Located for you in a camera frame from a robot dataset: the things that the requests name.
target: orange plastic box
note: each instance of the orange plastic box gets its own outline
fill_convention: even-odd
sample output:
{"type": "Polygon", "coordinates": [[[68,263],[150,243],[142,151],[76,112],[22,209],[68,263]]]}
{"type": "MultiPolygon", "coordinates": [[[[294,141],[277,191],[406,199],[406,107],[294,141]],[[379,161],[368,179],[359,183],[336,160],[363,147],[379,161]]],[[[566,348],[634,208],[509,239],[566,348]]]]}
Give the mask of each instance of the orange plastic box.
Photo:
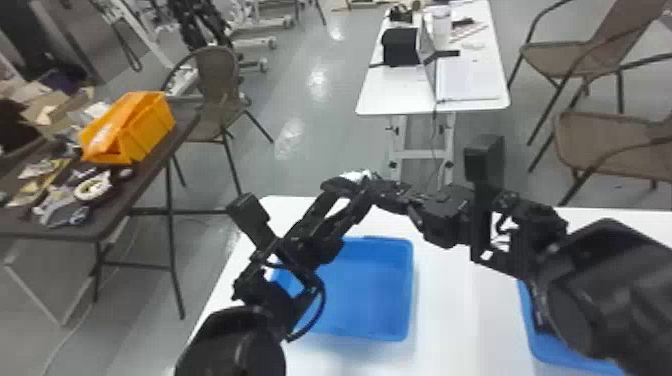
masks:
{"type": "Polygon", "coordinates": [[[102,164],[139,162],[173,127],[175,119],[163,92],[127,93],[79,133],[82,160],[102,164]]]}

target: white cylinder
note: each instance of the white cylinder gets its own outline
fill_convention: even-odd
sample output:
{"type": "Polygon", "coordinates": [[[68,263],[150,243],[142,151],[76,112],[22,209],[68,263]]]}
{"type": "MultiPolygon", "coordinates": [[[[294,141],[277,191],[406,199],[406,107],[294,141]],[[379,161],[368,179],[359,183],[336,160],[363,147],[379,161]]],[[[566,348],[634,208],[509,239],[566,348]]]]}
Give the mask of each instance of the white cylinder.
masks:
{"type": "Polygon", "coordinates": [[[448,44],[453,32],[450,5],[429,6],[425,8],[425,12],[432,15],[434,43],[439,46],[448,44]]]}

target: folding chair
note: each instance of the folding chair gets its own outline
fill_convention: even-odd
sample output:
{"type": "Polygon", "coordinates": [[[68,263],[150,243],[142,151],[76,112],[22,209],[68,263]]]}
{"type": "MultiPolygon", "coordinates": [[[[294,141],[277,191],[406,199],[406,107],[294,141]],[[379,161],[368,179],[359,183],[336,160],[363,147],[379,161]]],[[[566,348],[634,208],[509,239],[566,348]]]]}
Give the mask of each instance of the folding chair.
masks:
{"type": "Polygon", "coordinates": [[[622,75],[624,71],[670,59],[672,53],[654,55],[591,78],[577,90],[567,111],[554,118],[553,132],[528,172],[534,171],[555,141],[560,161],[572,169],[574,176],[574,184],[559,206],[567,205],[596,173],[647,179],[652,189],[658,181],[672,183],[672,114],[663,121],[651,121],[622,114],[574,111],[582,91],[597,78],[622,75]]]}
{"type": "MultiPolygon", "coordinates": [[[[535,17],[509,78],[508,87],[510,89],[521,63],[525,60],[556,89],[527,140],[528,146],[532,144],[548,119],[569,79],[581,78],[587,82],[591,81],[593,76],[602,75],[603,72],[618,67],[651,22],[662,14],[667,3],[667,0],[616,0],[595,34],[587,41],[531,43],[541,19],[551,11],[572,1],[574,0],[558,1],[535,17]]],[[[619,113],[623,113],[624,84],[623,76],[619,73],[616,74],[616,87],[618,110],[619,113]]],[[[590,86],[584,85],[586,95],[589,94],[589,90],[590,86]]]]}
{"type": "MultiPolygon", "coordinates": [[[[164,84],[161,87],[165,91],[172,77],[181,69],[190,59],[195,60],[196,68],[198,68],[198,88],[203,95],[202,97],[183,97],[172,100],[199,100],[203,102],[203,107],[200,110],[199,124],[196,126],[192,134],[186,142],[198,143],[214,143],[224,145],[226,155],[229,160],[231,168],[231,175],[236,185],[238,195],[243,193],[236,172],[236,166],[231,155],[231,148],[228,138],[233,138],[228,128],[233,125],[241,116],[247,116],[250,121],[261,131],[268,142],[273,143],[273,138],[259,123],[259,121],[246,109],[245,104],[240,96],[240,79],[238,58],[235,53],[228,47],[224,46],[209,46],[191,52],[180,60],[175,67],[170,71],[164,84]]],[[[182,169],[177,161],[177,157],[173,157],[178,177],[183,186],[186,186],[182,169]]]]}

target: white table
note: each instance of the white table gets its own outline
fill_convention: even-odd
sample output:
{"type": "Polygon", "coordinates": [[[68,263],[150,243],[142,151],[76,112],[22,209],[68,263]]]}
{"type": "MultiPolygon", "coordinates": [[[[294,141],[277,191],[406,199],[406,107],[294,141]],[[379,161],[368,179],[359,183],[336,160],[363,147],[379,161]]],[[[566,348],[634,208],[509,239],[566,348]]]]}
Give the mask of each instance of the white table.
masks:
{"type": "MultiPolygon", "coordinates": [[[[261,200],[270,226],[282,236],[313,198],[261,200]]],[[[672,245],[672,214],[606,209],[558,210],[575,230],[611,217],[672,245]]],[[[288,376],[534,375],[515,280],[472,264],[464,246],[443,250],[422,239],[408,218],[373,209],[348,236],[393,236],[414,247],[411,327],[403,342],[308,334],[283,344],[288,376]]],[[[232,284],[248,265],[254,245],[241,236],[194,329],[214,311],[240,305],[231,301],[232,284]]]]}
{"type": "MultiPolygon", "coordinates": [[[[414,15],[414,27],[420,26],[420,17],[420,13],[414,15]]],[[[369,68],[366,78],[364,78],[355,112],[360,116],[385,116],[389,118],[390,129],[395,130],[395,132],[390,132],[391,141],[388,147],[390,162],[394,162],[397,166],[391,170],[391,177],[394,180],[399,180],[401,176],[401,164],[404,159],[442,158],[444,165],[446,162],[453,161],[453,135],[456,113],[463,111],[501,110],[509,107],[511,104],[488,0],[465,1],[463,3],[455,2],[452,17],[453,20],[471,17],[476,22],[487,24],[487,27],[454,43],[437,43],[436,48],[438,50],[459,49],[461,50],[460,59],[478,58],[486,60],[488,66],[492,67],[493,77],[497,77],[496,80],[493,80],[492,85],[500,95],[497,99],[449,101],[436,106],[434,95],[422,66],[395,68],[377,66],[369,68]],[[470,50],[462,47],[465,44],[481,44],[483,48],[480,50],[470,50]],[[445,132],[443,133],[445,150],[438,152],[431,150],[407,150],[405,148],[407,117],[432,114],[435,106],[437,114],[447,116],[446,121],[443,121],[443,119],[439,120],[439,122],[446,125],[445,132]]],[[[431,32],[431,17],[427,17],[426,19],[431,32]]],[[[391,27],[403,26],[410,25],[392,22],[388,18],[383,20],[376,44],[373,48],[370,64],[379,64],[383,61],[383,46],[380,40],[385,30],[391,27]]],[[[444,179],[440,180],[445,183],[451,182],[451,171],[452,169],[446,169],[444,171],[444,179]]]]}

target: blue plastic tray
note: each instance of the blue plastic tray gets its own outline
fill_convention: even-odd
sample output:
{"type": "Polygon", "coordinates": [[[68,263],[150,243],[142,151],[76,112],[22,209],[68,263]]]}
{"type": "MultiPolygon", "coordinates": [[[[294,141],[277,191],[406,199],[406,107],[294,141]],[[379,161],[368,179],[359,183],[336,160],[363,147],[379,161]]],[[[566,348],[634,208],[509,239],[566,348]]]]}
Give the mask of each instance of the blue plastic tray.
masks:
{"type": "MultiPolygon", "coordinates": [[[[345,238],[345,245],[328,265],[317,270],[327,290],[322,317],[314,333],[403,341],[408,335],[413,291],[413,245],[408,240],[345,238]]],[[[272,278],[292,296],[301,283],[285,271],[272,278]]],[[[303,316],[297,329],[315,313],[319,299],[303,316]]]]}
{"type": "Polygon", "coordinates": [[[558,337],[537,332],[532,318],[532,299],[523,282],[518,281],[518,292],[523,307],[527,342],[535,358],[561,367],[592,371],[603,375],[625,376],[625,373],[614,363],[585,357],[567,347],[558,337]]]}

